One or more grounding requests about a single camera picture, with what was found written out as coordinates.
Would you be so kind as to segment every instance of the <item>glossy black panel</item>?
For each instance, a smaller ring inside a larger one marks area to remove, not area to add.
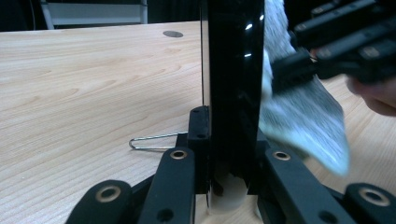
[[[204,99],[210,105],[211,152],[247,177],[257,141],[264,1],[202,3]]]

